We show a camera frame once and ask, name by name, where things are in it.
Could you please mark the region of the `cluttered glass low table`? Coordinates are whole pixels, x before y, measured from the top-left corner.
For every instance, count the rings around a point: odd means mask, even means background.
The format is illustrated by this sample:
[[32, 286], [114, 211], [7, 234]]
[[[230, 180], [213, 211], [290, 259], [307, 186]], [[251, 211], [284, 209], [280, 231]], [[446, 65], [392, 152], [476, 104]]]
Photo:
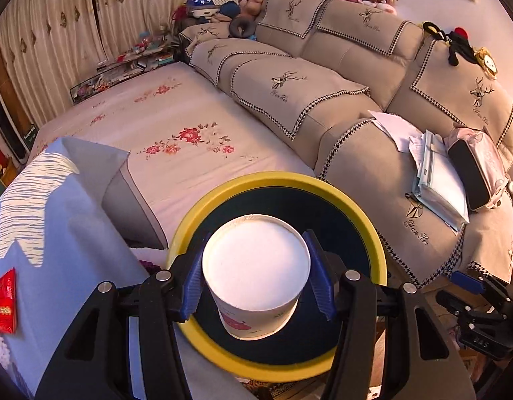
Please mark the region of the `cluttered glass low table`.
[[94, 76], [73, 86], [69, 90], [72, 103], [77, 105], [126, 80], [132, 80], [139, 75], [171, 64], [175, 61], [175, 56], [176, 46], [173, 44], [164, 44], [125, 56], [121, 61], [105, 66]]

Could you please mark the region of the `white paper cup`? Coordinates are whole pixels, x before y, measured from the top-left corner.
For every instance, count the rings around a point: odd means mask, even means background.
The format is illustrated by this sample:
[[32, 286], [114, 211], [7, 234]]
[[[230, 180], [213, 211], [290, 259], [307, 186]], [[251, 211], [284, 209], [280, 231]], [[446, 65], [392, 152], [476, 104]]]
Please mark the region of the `white paper cup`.
[[227, 333], [237, 340], [263, 340], [282, 330], [296, 311], [311, 256], [287, 222], [249, 214], [211, 235], [201, 269]]

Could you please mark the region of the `blue patterned tablecloth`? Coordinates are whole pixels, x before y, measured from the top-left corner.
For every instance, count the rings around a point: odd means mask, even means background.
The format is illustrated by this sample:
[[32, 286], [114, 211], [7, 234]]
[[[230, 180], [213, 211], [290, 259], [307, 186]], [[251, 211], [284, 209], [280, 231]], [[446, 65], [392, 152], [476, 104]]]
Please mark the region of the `blue patterned tablecloth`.
[[[128, 154], [64, 137], [39, 154], [0, 197], [0, 278], [16, 270], [17, 329], [5, 340], [0, 399], [35, 393], [58, 344], [98, 284], [141, 284], [149, 274], [134, 247], [164, 249], [166, 238], [128, 172]], [[176, 335], [192, 398], [247, 399], [226, 371]], [[131, 399], [146, 398], [138, 321], [129, 320]]]

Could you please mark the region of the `yellow rimmed dark trash bin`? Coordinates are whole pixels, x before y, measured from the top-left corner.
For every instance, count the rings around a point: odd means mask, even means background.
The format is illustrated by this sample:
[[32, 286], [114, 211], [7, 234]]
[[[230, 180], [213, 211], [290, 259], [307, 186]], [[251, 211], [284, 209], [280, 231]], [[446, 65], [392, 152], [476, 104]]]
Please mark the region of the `yellow rimmed dark trash bin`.
[[238, 377], [291, 382], [327, 372], [340, 325], [317, 308], [309, 284], [312, 231], [324, 250], [386, 284], [381, 241], [364, 211], [334, 186], [293, 172], [257, 172], [222, 183], [186, 213], [170, 261], [202, 235], [204, 290], [180, 324], [211, 363]]

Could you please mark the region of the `cream curtains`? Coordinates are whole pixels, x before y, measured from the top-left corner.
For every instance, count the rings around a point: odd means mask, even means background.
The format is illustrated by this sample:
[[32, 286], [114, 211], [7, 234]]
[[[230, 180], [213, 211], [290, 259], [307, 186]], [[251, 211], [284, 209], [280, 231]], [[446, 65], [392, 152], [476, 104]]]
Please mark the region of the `cream curtains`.
[[0, 14], [0, 51], [21, 109], [43, 126], [72, 106], [70, 89], [136, 45], [170, 33], [187, 0], [10, 0]]

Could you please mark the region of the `beige sofa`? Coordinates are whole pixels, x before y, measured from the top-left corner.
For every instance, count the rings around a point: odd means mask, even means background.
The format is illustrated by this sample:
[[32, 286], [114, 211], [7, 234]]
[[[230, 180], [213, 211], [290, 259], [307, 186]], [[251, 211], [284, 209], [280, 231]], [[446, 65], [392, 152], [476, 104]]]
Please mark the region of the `beige sofa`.
[[343, 0], [266, 0], [255, 39], [226, 23], [180, 34], [189, 65], [252, 113], [370, 218], [390, 262], [419, 287], [454, 271], [512, 277], [509, 193], [453, 230], [413, 191], [416, 167], [376, 114], [447, 136], [484, 129], [513, 174], [513, 99], [412, 22]]

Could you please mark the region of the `black tower fan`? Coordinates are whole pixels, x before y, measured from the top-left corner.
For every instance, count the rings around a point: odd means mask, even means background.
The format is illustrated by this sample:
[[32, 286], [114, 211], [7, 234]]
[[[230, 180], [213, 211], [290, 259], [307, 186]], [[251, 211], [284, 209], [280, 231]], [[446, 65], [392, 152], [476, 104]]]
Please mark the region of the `black tower fan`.
[[5, 109], [4, 104], [0, 97], [0, 134], [4, 139], [7, 147], [12, 153], [12, 156], [21, 164], [24, 165], [29, 159], [29, 148], [16, 129], [13, 120]]

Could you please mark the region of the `white papers on sofa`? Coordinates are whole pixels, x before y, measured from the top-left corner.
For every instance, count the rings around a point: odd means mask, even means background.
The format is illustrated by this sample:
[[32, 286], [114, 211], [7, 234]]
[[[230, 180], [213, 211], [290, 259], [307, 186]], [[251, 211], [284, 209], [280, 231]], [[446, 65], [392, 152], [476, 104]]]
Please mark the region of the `white papers on sofa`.
[[469, 223], [465, 188], [449, 160], [440, 135], [422, 132], [402, 117], [372, 111], [378, 129], [392, 139], [399, 152], [409, 154], [416, 166], [412, 195], [454, 232]]

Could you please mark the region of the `grey neck pillow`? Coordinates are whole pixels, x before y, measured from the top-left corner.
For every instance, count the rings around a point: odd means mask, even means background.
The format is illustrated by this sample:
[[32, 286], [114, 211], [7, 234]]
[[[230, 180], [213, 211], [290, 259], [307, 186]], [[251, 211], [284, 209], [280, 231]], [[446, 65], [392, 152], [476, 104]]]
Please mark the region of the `grey neck pillow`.
[[238, 39], [249, 39], [255, 34], [257, 24], [254, 20], [248, 17], [236, 17], [233, 19], [228, 27], [229, 36]]

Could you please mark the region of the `black plush toy on sofa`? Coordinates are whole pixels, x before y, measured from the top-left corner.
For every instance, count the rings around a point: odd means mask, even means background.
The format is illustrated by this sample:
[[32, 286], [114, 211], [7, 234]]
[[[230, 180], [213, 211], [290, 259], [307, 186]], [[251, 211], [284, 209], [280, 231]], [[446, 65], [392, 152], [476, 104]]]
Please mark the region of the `black plush toy on sofa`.
[[459, 64], [458, 57], [461, 56], [469, 63], [480, 66], [489, 80], [496, 80], [499, 70], [493, 55], [488, 48], [471, 46], [464, 28], [456, 27], [450, 33], [446, 33], [431, 22], [424, 22], [421, 28], [436, 41], [444, 42], [448, 46], [448, 63], [451, 66], [456, 67]]

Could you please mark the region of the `red snack packet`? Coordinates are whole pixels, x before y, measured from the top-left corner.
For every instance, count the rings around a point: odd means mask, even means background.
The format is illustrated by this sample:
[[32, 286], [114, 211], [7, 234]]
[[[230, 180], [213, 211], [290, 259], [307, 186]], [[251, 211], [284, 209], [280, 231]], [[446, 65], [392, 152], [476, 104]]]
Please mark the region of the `red snack packet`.
[[0, 278], [0, 332], [14, 334], [17, 329], [16, 270]]

